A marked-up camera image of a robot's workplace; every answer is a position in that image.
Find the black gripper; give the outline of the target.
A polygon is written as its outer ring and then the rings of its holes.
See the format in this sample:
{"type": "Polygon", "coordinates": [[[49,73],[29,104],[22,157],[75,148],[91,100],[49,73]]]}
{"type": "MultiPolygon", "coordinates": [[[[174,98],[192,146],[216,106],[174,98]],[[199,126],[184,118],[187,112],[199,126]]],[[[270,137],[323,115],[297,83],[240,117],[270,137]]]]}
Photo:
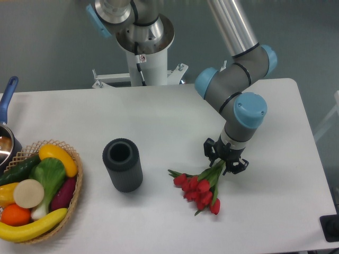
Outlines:
{"type": "Polygon", "coordinates": [[[242,149],[231,148],[231,143],[224,144],[221,139],[217,142],[211,138],[207,138],[203,144],[204,155],[209,159],[209,166],[212,167],[217,159],[226,162],[226,167],[222,175],[232,173],[234,175],[243,172],[249,165],[246,159],[242,159],[242,149]]]}

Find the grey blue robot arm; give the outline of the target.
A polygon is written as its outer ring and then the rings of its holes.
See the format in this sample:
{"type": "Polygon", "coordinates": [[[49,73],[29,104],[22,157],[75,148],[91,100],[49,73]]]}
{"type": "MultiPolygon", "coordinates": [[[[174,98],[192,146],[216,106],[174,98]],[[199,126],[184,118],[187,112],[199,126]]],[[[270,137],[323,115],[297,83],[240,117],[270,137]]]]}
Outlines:
{"type": "MultiPolygon", "coordinates": [[[[223,160],[225,170],[237,174],[248,166],[242,152],[267,111],[265,100],[247,88],[276,67],[277,57],[271,47],[259,44],[239,1],[208,1],[208,6],[233,63],[220,70],[205,69],[194,83],[198,94],[226,121],[217,141],[205,141],[204,154],[210,162],[223,160]]],[[[167,50],[175,33],[157,1],[95,1],[86,11],[98,31],[106,38],[114,35],[125,51],[132,86],[180,81],[167,68],[167,50]]]]}

